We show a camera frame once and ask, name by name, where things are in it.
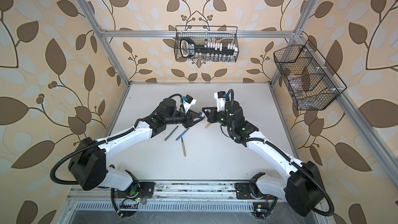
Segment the beige fountain pen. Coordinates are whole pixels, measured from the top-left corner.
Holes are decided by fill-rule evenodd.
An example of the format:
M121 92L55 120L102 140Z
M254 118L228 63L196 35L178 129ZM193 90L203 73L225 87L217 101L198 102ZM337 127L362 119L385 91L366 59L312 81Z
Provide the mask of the beige fountain pen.
M184 155L184 157L186 157L187 154L186 154L186 148L185 148L185 145L184 145L184 140L183 140L183 138L180 138L180 139L181 139L181 146L182 146L183 155Z

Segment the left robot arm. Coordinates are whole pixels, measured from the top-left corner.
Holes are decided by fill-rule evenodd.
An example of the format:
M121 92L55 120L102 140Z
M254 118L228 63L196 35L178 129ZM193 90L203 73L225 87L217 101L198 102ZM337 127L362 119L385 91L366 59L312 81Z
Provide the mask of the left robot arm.
M107 166L112 157L155 137L169 124L182 124L190 128L203 120L199 113L190 109L196 103L192 96L177 96L179 103L173 95L165 98L149 116L138 119L129 129L98 140L82 140L74 152L54 165L50 179L60 185L80 185L86 191L97 187L128 190L138 179L129 171Z

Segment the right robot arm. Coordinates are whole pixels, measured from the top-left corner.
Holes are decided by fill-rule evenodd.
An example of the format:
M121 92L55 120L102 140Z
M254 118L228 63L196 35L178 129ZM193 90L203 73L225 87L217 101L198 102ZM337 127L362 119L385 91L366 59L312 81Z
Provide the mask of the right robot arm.
M274 178L259 172L251 178L249 188L253 198L271 195L285 199L290 207L305 217L310 212L330 217L335 212L331 197L326 192L318 167L311 161L304 163L272 143L243 115L243 109L234 99L234 91L214 94L215 107L202 111L209 123L226 127L227 137L256 152L280 175Z

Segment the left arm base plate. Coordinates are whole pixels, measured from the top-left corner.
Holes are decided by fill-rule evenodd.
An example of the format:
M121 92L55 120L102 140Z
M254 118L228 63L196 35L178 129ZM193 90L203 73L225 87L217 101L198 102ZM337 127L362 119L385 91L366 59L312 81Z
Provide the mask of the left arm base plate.
M135 181L127 190L120 191L115 189L114 193L117 198L138 200L150 198L154 193L154 188L155 182L153 181Z

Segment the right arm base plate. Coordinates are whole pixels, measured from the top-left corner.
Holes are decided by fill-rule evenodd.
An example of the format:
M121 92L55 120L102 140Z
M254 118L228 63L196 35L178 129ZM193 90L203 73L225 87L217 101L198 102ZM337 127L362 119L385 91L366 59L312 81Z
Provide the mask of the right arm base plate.
M266 199L275 200L276 197L274 195L265 195L260 192L255 183L243 182L243 183L235 183L234 184L236 197L239 200L262 200Z

